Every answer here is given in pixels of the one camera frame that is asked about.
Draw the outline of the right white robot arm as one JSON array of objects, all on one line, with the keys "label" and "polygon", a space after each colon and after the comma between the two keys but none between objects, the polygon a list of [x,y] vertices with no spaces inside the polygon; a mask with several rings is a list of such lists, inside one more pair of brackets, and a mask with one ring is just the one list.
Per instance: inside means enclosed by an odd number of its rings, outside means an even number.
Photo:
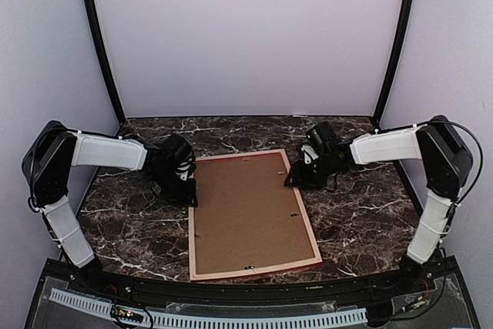
[{"label": "right white robot arm", "polygon": [[297,147],[298,160],[291,165],[285,186],[321,190],[329,176],[337,176],[352,166],[420,160],[426,176],[427,199],[416,233],[409,244],[407,264],[393,277],[393,286],[408,294],[423,280],[417,265],[427,263],[447,235],[456,209],[475,186],[468,177],[474,160],[460,131],[469,129],[446,116],[393,129],[342,140],[329,123],[317,124],[306,133],[306,142]]}]

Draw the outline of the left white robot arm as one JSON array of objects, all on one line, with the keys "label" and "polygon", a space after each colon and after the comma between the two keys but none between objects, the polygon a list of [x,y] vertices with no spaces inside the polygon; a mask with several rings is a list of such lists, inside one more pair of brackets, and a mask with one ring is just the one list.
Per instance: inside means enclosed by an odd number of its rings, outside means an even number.
[{"label": "left white robot arm", "polygon": [[52,240],[77,269],[79,283],[92,295],[109,288],[108,277],[92,266],[98,259],[79,223],[81,204],[72,204],[72,171],[85,167],[140,172],[158,187],[167,205],[196,207],[196,155],[173,133],[162,143],[139,136],[110,136],[72,129],[58,120],[45,124],[22,160],[29,187],[28,206],[42,216]]}]

